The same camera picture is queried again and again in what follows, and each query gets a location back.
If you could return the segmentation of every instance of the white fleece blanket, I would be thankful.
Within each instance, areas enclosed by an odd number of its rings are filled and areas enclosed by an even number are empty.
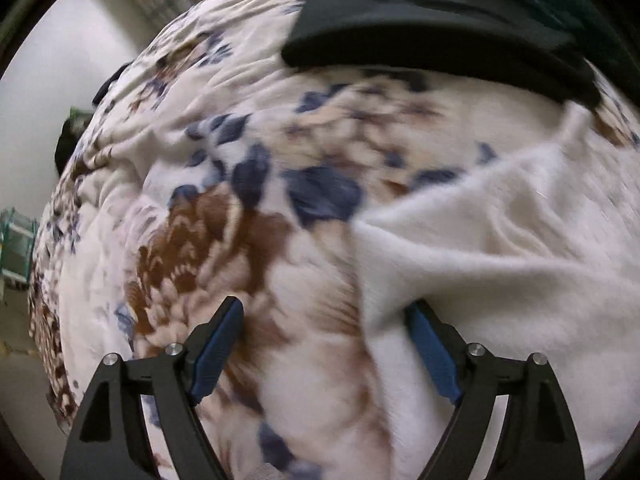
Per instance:
[[[417,477],[452,412],[402,325],[417,298],[498,356],[549,357],[588,479],[600,477],[638,423],[640,156],[590,126],[591,114],[569,105],[552,140],[354,222],[362,322],[383,383],[394,478]],[[492,424],[488,440],[499,429]],[[494,449],[483,447],[474,478],[484,478]]]

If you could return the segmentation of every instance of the green object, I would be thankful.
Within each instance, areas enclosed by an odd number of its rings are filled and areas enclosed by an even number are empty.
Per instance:
[[[26,285],[31,272],[31,252],[38,222],[14,208],[0,213],[0,278],[3,285]]]
[[[591,0],[524,0],[547,27],[570,33],[583,52],[627,96],[640,102],[640,65]]]

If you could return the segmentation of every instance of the bed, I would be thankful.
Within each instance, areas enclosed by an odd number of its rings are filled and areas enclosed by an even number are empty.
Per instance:
[[[600,478],[640,419],[632,102],[599,66],[592,109],[429,70],[288,68],[304,4],[203,0],[97,109],[33,253],[61,425],[105,354],[158,354],[231,294],[244,333],[198,407],[231,477],[415,479],[451,414],[402,326],[423,297],[497,354],[545,351]]]

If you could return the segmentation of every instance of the dark green fabric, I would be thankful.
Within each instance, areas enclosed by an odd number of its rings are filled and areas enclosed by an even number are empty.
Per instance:
[[[547,27],[565,30],[585,57],[640,104],[640,64],[590,0],[525,0]]]

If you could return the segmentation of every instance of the metal screw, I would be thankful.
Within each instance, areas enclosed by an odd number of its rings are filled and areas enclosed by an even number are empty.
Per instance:
[[[111,366],[118,362],[118,354],[107,354],[102,358],[102,362],[107,366]]]
[[[475,357],[483,356],[486,352],[486,348],[480,343],[471,343],[468,347],[469,353]]]
[[[549,362],[549,359],[546,358],[546,355],[541,354],[540,352],[536,352],[535,354],[532,355],[533,357],[533,362],[535,362],[535,364],[543,366],[546,365]]]
[[[183,349],[184,346],[182,346],[180,343],[171,343],[166,346],[164,351],[167,355],[178,355],[180,352],[182,352]]]

